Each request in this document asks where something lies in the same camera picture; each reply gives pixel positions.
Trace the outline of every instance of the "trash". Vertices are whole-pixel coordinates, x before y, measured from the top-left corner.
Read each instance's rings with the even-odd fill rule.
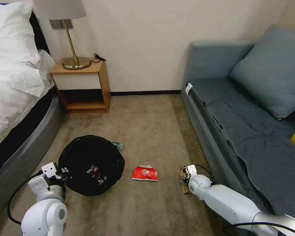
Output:
[[[121,143],[118,143],[118,142],[111,142],[111,143],[118,149],[118,151],[124,150],[124,147]]]
[[[186,179],[187,178],[187,174],[184,172],[184,167],[181,167],[180,168],[180,182],[181,182],[181,190],[183,192],[183,194],[186,194],[186,193],[191,193],[188,189],[188,185],[185,185],[183,184],[182,180]]]
[[[157,171],[152,166],[138,166],[132,174],[134,180],[157,181]]]

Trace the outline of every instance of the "table lamp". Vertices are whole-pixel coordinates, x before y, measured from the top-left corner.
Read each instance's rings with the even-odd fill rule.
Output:
[[[62,65],[66,69],[82,69],[91,64],[86,57],[77,57],[73,48],[70,33],[65,20],[86,16],[81,0],[33,0],[36,17],[46,20],[61,20],[65,27],[73,57],[63,58]]]

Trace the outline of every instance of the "beige carpet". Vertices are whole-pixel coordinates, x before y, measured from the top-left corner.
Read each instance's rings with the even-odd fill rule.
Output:
[[[40,166],[57,161],[72,139],[87,134],[121,142],[126,165],[121,179],[101,196],[67,190],[64,236],[222,235],[225,222],[194,195],[181,193],[181,165],[207,163],[180,95],[113,97],[107,114],[66,115]],[[138,165],[153,166],[159,181],[131,180]],[[21,220],[34,203],[29,188],[22,188],[13,216]],[[0,214],[0,235],[21,235],[6,209]]]

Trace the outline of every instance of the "red snack wrapper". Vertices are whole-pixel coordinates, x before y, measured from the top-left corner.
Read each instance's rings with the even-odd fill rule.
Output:
[[[132,179],[157,181],[157,171],[152,166],[138,166],[133,171]]]

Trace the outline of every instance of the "brass lamp base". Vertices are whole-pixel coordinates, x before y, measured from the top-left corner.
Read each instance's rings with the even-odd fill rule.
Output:
[[[91,64],[86,57],[69,57],[62,59],[62,66],[65,69],[83,69]]]

